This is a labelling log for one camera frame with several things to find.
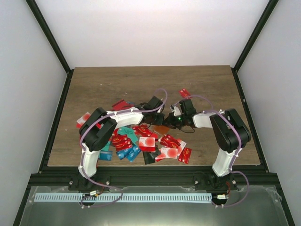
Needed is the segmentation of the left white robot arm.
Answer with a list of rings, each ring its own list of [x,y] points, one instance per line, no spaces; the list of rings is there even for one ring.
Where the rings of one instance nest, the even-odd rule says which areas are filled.
[[[109,142],[114,130],[128,126],[138,125],[148,115],[159,113],[164,107],[163,101],[153,96],[146,107],[135,105],[119,111],[106,111],[99,107],[89,116],[79,129],[79,145],[82,148],[79,173],[82,175],[79,184],[85,190],[91,190],[96,185],[96,164],[100,150]]]

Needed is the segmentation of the teal VIP card centre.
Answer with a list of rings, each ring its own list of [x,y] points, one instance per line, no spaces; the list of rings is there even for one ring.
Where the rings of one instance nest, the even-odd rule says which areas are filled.
[[[136,136],[133,129],[129,127],[121,127],[118,129],[118,134],[120,135],[127,135],[128,138],[132,141],[132,143],[136,143],[139,139]]]

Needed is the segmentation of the lone red card far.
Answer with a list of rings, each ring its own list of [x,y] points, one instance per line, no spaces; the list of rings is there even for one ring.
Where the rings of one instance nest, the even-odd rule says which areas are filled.
[[[178,91],[178,93],[183,98],[189,98],[190,97],[190,93],[186,89],[181,89],[181,90]]]

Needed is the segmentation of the white red circle card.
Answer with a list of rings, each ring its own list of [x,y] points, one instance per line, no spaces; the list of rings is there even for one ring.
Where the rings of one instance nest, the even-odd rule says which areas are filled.
[[[185,149],[187,143],[178,139],[180,146],[178,148],[162,147],[160,148],[161,154],[155,157],[155,161],[160,161],[162,159],[178,159],[182,151]]]

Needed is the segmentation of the light blue slotted strip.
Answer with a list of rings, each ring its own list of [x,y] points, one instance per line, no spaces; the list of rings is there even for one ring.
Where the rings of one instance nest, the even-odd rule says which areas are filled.
[[[184,202],[184,203],[211,203],[212,195],[204,193],[196,194],[143,194],[143,193],[127,193],[127,194],[109,194],[105,193],[97,197],[86,197],[81,193],[36,193],[35,202],[97,202],[107,203],[117,200],[118,202],[139,203],[139,202]]]

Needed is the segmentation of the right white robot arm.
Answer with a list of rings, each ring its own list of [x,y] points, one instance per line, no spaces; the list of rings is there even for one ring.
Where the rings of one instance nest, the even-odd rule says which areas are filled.
[[[170,107],[171,113],[163,120],[163,125],[179,130],[184,126],[213,130],[219,152],[212,165],[215,174],[209,177],[209,184],[219,190],[226,184],[224,176],[232,172],[238,154],[251,140],[251,132],[234,108],[197,112],[191,99],[183,99],[178,105],[180,107]]]

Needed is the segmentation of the red gold VIP card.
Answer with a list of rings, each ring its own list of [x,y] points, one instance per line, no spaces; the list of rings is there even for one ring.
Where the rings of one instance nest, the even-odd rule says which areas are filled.
[[[116,151],[121,151],[132,147],[131,139],[127,135],[117,135],[111,139]]]

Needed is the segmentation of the white red card left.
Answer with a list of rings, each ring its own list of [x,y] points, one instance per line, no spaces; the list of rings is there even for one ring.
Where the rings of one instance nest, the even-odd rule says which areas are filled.
[[[77,121],[77,125],[76,125],[76,128],[81,128],[81,126],[88,120],[88,118],[90,117],[90,113],[89,112],[86,112],[84,115],[82,115]]]

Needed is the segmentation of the red VIP card right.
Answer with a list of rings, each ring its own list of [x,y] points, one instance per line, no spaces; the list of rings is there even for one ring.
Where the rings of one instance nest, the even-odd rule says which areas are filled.
[[[190,161],[191,152],[192,152],[191,148],[187,148],[187,147],[184,148],[178,157],[178,161],[188,164]]]

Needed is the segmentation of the red gold card upper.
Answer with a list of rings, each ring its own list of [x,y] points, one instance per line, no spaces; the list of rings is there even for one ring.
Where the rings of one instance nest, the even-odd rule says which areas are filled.
[[[142,137],[151,137],[153,134],[153,132],[147,127],[133,126],[132,129],[136,135],[140,135]]]

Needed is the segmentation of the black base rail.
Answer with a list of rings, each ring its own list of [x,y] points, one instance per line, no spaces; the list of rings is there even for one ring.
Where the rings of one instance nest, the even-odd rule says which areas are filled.
[[[235,173],[223,178],[216,176],[210,166],[142,166],[142,167],[98,167],[92,177],[104,185],[126,186],[191,186],[197,190],[215,190],[230,184],[254,186],[279,186],[276,173],[270,173],[261,165],[236,166]],[[90,191],[96,185],[83,178],[76,167],[47,167],[42,172],[30,176],[28,187],[67,186],[70,190]]]

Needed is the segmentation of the blue VIP card lower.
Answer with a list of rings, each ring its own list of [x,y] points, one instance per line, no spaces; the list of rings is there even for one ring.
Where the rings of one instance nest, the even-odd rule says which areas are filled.
[[[139,146],[134,145],[131,148],[127,148],[124,150],[117,151],[116,154],[120,160],[128,159],[130,162],[133,162],[135,158],[139,155],[141,149]]]

